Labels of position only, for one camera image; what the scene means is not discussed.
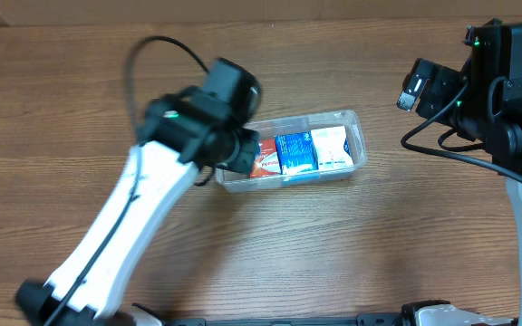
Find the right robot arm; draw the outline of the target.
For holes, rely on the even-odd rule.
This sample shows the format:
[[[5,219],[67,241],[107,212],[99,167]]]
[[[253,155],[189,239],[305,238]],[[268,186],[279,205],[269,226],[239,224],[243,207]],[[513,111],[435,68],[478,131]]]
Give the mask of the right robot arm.
[[[425,121],[401,145],[505,178],[517,229],[520,313],[489,318],[443,300],[414,302],[402,306],[396,325],[522,325],[522,23],[470,25],[463,42],[471,53],[460,70],[419,58],[406,75],[397,106]]]

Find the white medicine box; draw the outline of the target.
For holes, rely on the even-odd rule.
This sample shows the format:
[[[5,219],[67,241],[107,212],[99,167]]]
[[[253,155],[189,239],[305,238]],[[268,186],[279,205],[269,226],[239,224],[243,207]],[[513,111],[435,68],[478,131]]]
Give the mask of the white medicine box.
[[[348,168],[353,165],[344,126],[313,129],[311,136],[319,170]]]

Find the blue medicine box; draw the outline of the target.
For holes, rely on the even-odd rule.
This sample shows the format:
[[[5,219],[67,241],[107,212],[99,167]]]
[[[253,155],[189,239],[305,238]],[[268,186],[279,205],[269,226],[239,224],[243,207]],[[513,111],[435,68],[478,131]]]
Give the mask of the blue medicine box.
[[[275,148],[283,175],[317,170],[313,138],[309,131],[275,136]]]

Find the red medicine box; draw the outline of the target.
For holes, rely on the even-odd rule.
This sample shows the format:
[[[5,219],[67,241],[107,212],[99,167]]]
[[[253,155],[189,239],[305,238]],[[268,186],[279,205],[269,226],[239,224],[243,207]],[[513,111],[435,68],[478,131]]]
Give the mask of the red medicine box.
[[[276,143],[273,139],[263,139],[258,142],[259,153],[256,155],[251,178],[270,177],[281,174],[280,162],[277,156]]]

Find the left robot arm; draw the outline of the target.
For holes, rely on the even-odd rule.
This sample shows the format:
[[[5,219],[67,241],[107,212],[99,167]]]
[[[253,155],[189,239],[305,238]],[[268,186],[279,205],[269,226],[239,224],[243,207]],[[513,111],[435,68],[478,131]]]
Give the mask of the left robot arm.
[[[202,86],[152,101],[121,177],[87,234],[44,283],[15,301],[33,325],[161,325],[147,308],[121,309],[133,271],[165,217],[204,167],[249,174],[259,151],[246,129],[257,79],[219,58]]]

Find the clear plastic container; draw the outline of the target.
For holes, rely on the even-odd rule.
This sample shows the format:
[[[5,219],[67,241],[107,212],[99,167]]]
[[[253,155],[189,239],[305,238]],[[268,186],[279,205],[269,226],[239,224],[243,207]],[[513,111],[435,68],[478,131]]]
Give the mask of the clear plastic container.
[[[367,151],[363,138],[362,126],[358,115],[352,110],[338,110],[321,113],[284,117],[272,120],[259,120],[247,125],[260,134],[260,140],[273,139],[275,136],[311,131],[335,126],[344,126],[350,148],[353,165],[348,168],[334,170],[317,170],[296,175],[274,175],[270,177],[251,178],[228,171],[218,171],[216,181],[229,192],[257,191],[287,187],[292,185],[332,181],[350,177],[358,168],[367,162]]]

